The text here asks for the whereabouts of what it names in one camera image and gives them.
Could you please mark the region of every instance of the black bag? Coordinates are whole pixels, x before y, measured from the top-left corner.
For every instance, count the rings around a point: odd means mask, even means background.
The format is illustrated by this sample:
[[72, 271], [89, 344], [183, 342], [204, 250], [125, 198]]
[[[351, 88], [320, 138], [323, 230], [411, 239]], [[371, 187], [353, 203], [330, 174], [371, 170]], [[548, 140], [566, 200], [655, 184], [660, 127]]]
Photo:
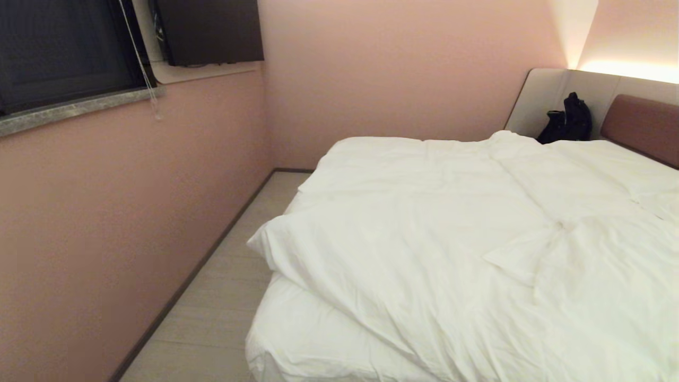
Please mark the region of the black bag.
[[568, 141], [588, 141], [592, 133], [592, 117], [585, 102], [572, 92], [564, 99], [566, 111], [547, 112], [549, 123], [538, 137], [541, 144], [562, 139]]

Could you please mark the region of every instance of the warm light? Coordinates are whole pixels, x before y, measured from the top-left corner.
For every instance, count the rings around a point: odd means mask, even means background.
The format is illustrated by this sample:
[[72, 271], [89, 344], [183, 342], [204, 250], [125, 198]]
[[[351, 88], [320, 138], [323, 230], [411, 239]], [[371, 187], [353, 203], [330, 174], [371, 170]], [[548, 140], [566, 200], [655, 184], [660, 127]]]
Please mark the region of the warm light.
[[583, 64], [580, 67], [580, 70], [679, 84], [679, 65], [669, 66], [646, 63], [626, 63], [620, 61], [591, 61]]

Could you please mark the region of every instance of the upholstered headboard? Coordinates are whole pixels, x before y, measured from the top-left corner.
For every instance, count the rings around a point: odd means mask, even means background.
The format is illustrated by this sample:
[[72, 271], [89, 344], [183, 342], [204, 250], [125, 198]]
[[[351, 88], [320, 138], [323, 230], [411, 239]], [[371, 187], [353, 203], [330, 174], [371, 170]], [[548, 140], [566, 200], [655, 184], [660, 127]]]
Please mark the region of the upholstered headboard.
[[606, 114], [601, 136], [679, 168], [679, 105], [620, 94]]

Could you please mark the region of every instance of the window sill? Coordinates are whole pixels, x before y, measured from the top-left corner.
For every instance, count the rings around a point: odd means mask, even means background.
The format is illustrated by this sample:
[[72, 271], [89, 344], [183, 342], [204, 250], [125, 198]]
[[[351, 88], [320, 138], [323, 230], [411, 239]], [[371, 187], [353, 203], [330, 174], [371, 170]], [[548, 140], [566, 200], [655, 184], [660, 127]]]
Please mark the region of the window sill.
[[[159, 86], [155, 88], [155, 95], [157, 97], [164, 96], [165, 87]], [[149, 98], [151, 98], [151, 95], [149, 94], [148, 89], [142, 88], [139, 90], [125, 90], [123, 92], [78, 99], [69, 103], [59, 103], [57, 105], [14, 113], [9, 116], [0, 117], [0, 137], [40, 127], [52, 122], [65, 120], [67, 118], [80, 116], [82, 114], [92, 113], [93, 111], [109, 109], [111, 107], [143, 101]]]

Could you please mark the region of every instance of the light wood floor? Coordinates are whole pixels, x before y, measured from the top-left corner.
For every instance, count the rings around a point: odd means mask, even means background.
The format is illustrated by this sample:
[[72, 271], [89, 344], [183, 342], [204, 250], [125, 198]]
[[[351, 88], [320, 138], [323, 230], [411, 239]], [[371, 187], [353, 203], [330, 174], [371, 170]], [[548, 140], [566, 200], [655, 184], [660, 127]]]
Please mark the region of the light wood floor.
[[308, 174], [275, 173], [146, 344], [123, 382], [247, 382], [245, 336], [271, 277], [245, 242]]

